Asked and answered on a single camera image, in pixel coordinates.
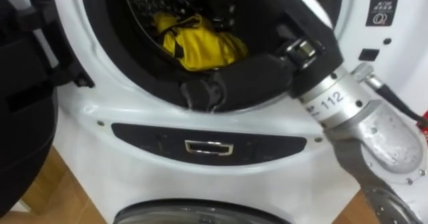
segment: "lower washing machine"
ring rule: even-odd
[[[4,156],[53,143],[108,223],[333,222],[359,185],[278,81],[287,71],[262,54],[271,39],[198,73],[158,44],[152,13],[202,11],[193,1],[1,0]],[[243,9],[258,21],[259,1],[221,1],[219,27]],[[428,0],[318,1],[344,66],[372,62],[426,111]]]

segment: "washing machine door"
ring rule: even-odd
[[[63,40],[53,1],[32,1],[18,11],[0,0],[0,217],[26,192],[49,152],[58,115],[56,86],[93,86]]]
[[[289,224],[272,214],[217,201],[170,199],[127,207],[114,224]]]

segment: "drawer handle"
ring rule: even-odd
[[[186,150],[192,154],[210,154],[229,156],[233,153],[233,144],[221,142],[185,140]]]

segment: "cable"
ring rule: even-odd
[[[418,122],[419,128],[428,128],[428,120],[412,111],[386,84],[375,90],[376,93],[409,118]]]

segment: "yellow clothing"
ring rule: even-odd
[[[163,35],[163,47],[192,72],[223,67],[248,54],[240,39],[215,32],[209,20],[199,14],[177,22],[168,13],[157,13],[154,23]]]

